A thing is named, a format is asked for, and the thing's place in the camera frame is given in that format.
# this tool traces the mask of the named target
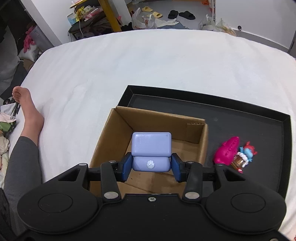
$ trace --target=pink toy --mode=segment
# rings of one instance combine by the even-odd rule
[[[30,49],[30,44],[35,45],[35,42],[32,40],[30,36],[30,32],[32,32],[33,29],[34,27],[32,26],[28,29],[28,31],[26,31],[27,36],[25,37],[25,40],[24,40],[24,53],[26,53],[27,50]]]
[[[239,137],[231,137],[228,141],[223,142],[214,155],[214,163],[222,163],[229,166],[233,162],[234,156],[239,148]]]

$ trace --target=purple plastic box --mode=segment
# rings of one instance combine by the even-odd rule
[[[168,172],[170,159],[168,157],[135,156],[133,169],[138,172]]]
[[[131,154],[136,156],[172,155],[172,135],[169,132],[134,132]]]

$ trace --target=white wall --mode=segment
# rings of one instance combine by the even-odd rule
[[[289,49],[296,30],[294,0],[216,0],[216,23],[269,39]]]
[[[67,16],[72,0],[21,0],[29,14],[54,46],[70,42]]]

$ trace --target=white bed sheet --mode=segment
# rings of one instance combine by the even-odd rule
[[[240,100],[296,119],[296,62],[271,47],[224,33],[142,30],[108,34],[46,51],[22,86],[45,117],[39,149],[44,180],[90,163],[110,109],[127,85],[206,93]],[[10,136],[12,151],[23,128]],[[296,149],[280,231],[296,234]]]

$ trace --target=yellow slipper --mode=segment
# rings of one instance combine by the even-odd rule
[[[159,12],[153,12],[152,15],[155,17],[155,18],[161,18],[163,15]]]
[[[153,11],[153,9],[151,9],[147,6],[142,8],[142,12],[152,12],[152,11]]]

